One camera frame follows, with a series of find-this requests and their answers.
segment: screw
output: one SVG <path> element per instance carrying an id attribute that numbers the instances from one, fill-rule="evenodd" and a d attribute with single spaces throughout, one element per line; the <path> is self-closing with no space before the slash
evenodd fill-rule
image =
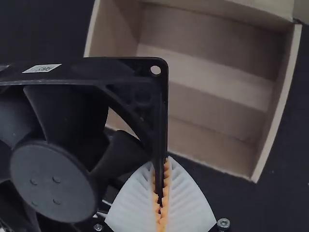
<path id="1" fill-rule="evenodd" d="M 95 229 L 96 231 L 101 231 L 103 229 L 103 226 L 101 224 L 96 224 L 94 225 L 93 229 Z"/>
<path id="2" fill-rule="evenodd" d="M 227 231 L 230 228 L 230 220 L 227 218 L 219 219 L 217 222 L 217 227 L 220 232 Z"/>

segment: white plastic part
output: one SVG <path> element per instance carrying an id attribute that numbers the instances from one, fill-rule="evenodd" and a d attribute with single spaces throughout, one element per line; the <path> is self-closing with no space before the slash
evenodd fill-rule
<path id="1" fill-rule="evenodd" d="M 171 185 L 166 232 L 207 232 L 216 218 L 204 194 L 189 173 L 169 157 Z"/>
<path id="2" fill-rule="evenodd" d="M 105 219 L 114 232 L 156 232 L 153 170 L 151 162 L 144 164 L 121 188 Z"/>
<path id="3" fill-rule="evenodd" d="M 216 218 L 204 194 L 189 173 L 169 157 L 168 224 L 166 232 L 208 232 Z M 136 170 L 118 193 L 105 223 L 114 232 L 156 232 L 152 173 L 148 162 Z"/>

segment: dark background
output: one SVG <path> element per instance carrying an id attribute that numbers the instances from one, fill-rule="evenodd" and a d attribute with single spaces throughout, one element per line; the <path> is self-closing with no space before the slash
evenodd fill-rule
<path id="1" fill-rule="evenodd" d="M 0 63 L 84 54 L 94 0 L 0 1 Z M 303 27 L 280 128 L 258 184 L 183 158 L 233 232 L 309 231 L 309 27 Z"/>

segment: white sticker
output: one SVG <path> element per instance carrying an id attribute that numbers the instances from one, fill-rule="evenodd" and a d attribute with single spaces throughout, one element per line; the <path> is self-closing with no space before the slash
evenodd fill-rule
<path id="1" fill-rule="evenodd" d="M 59 67 L 61 64 L 42 64 L 42 65 L 35 65 L 22 73 L 48 73 L 51 70 Z"/>

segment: fan hub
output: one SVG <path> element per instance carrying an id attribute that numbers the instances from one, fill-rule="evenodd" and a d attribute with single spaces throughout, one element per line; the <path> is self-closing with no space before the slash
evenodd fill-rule
<path id="1" fill-rule="evenodd" d="M 95 214 L 98 197 L 88 171 L 59 146 L 45 141 L 19 146 L 10 172 L 25 202 L 50 219 L 72 223 Z"/>

